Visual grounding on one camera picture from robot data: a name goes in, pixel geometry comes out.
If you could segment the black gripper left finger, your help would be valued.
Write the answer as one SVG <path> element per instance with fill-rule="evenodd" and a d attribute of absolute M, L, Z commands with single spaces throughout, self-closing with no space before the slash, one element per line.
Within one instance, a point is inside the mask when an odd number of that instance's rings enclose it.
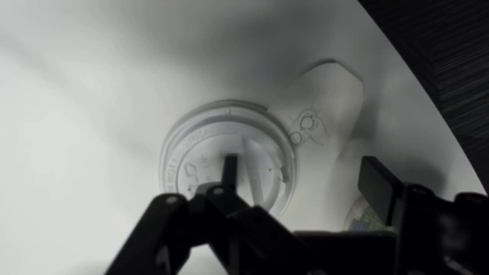
<path fill-rule="evenodd" d="M 187 200 L 171 192 L 152 200 L 106 275 L 178 275 L 196 246 L 208 244 L 230 275 L 307 275 L 311 249 L 262 206 L 237 192 L 239 157 L 225 157 L 222 178 Z"/>

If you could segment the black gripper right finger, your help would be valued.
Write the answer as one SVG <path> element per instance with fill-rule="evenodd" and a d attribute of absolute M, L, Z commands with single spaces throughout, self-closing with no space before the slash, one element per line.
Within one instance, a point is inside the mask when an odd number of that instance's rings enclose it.
<path fill-rule="evenodd" d="M 361 160 L 358 188 L 396 235 L 396 275 L 489 275 L 489 197 L 459 192 L 454 200 L 405 183 L 379 159 Z"/>

